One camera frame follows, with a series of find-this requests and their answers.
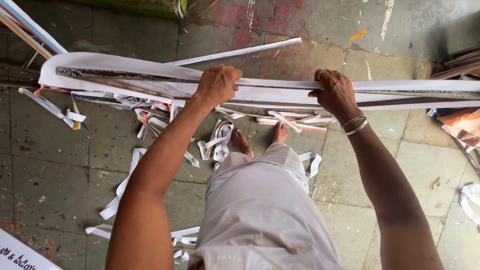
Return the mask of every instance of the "bare foot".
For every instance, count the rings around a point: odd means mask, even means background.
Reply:
[[[242,152],[243,154],[247,155],[249,158],[253,159],[253,151],[250,145],[247,142],[247,138],[243,135],[240,129],[237,129],[232,134],[232,141],[233,144]]]
[[[288,135],[287,125],[278,122],[276,124],[275,135],[273,136],[272,144],[276,142],[284,143]]]

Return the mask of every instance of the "stone floor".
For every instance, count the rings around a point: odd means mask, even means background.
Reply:
[[[257,1],[251,22],[246,17],[247,0],[222,0],[203,16],[180,23],[70,1],[15,2],[68,51],[166,62],[287,37],[304,38],[301,44],[190,65],[203,70],[231,64],[252,78],[312,80],[315,69],[331,68],[342,70],[352,81],[362,81],[368,79],[368,61],[373,80],[428,79],[433,60],[477,45],[480,39],[472,34],[480,4],[468,0],[397,1],[383,37],[385,12],[393,0]],[[366,33],[355,38],[362,30]],[[0,61],[23,64],[30,52],[17,36],[0,33]],[[32,67],[42,63],[37,57]],[[25,79],[24,74],[6,70],[0,70],[0,77]],[[63,110],[71,106],[69,96],[49,92],[44,96]],[[87,236],[84,228],[113,224],[114,218],[104,221],[98,213],[127,175],[132,150],[149,147],[155,138],[148,134],[144,141],[137,139],[140,123],[132,111],[85,101],[77,104],[87,116],[88,130],[71,130],[15,88],[0,89],[1,227],[62,268],[101,270],[108,241]],[[266,113],[259,108],[230,108]],[[425,110],[365,113],[414,188],[445,269],[476,269],[474,252],[480,248],[480,234],[458,205],[459,188],[480,183],[472,166]],[[208,140],[218,117],[212,112],[205,118],[195,132],[196,140]],[[255,155],[260,156],[274,127],[249,117],[233,122],[248,134]],[[314,150],[323,158],[318,175],[310,180],[310,196],[324,216],[343,267],[380,269],[378,225],[353,149],[337,123],[328,128],[326,134],[290,132],[286,143],[299,154]],[[229,149],[235,151],[231,144]],[[212,161],[201,160],[196,142],[190,143],[189,151],[200,168],[184,160],[168,190],[172,230],[199,225],[204,213],[202,197]],[[436,177],[441,185],[430,190]],[[54,248],[46,250],[49,241]],[[175,269],[185,268],[185,263],[175,264]]]

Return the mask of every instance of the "hand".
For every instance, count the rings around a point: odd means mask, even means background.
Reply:
[[[358,108],[355,101],[352,83],[343,74],[338,71],[319,69],[315,72],[315,81],[323,83],[323,89],[317,89],[308,96],[316,97],[318,104],[325,110],[331,112],[340,122],[344,124],[353,118],[360,116],[363,112]]]
[[[239,87],[234,82],[241,77],[242,71],[232,66],[209,67],[202,74],[192,98],[200,99],[209,109],[213,109],[235,96],[235,91],[238,91]]]

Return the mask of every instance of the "ring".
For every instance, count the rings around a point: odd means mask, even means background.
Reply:
[[[320,73],[318,73],[318,75],[317,75],[317,78],[318,78],[319,80],[320,80],[320,74],[322,74],[322,72],[327,72],[327,74],[328,74],[328,71],[326,71],[326,70],[320,71]]]

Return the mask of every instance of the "forearm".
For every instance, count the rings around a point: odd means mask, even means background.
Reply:
[[[140,160],[129,181],[129,189],[164,194],[180,167],[193,133],[210,110],[200,98],[192,98]]]
[[[357,121],[349,128],[354,129],[361,123]],[[387,222],[425,220],[408,180],[370,124],[348,138],[357,156],[363,186],[379,219]]]

